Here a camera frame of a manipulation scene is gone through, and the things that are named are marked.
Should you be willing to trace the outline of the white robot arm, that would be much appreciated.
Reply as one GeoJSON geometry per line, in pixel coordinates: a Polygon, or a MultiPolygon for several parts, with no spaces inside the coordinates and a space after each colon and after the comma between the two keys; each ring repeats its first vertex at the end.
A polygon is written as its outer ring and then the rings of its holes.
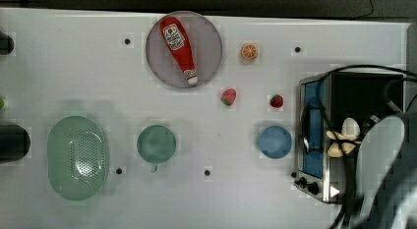
{"type": "Polygon", "coordinates": [[[365,136],[357,162],[363,199],[351,229],[406,229],[416,212],[417,116],[389,116],[365,136]]]}

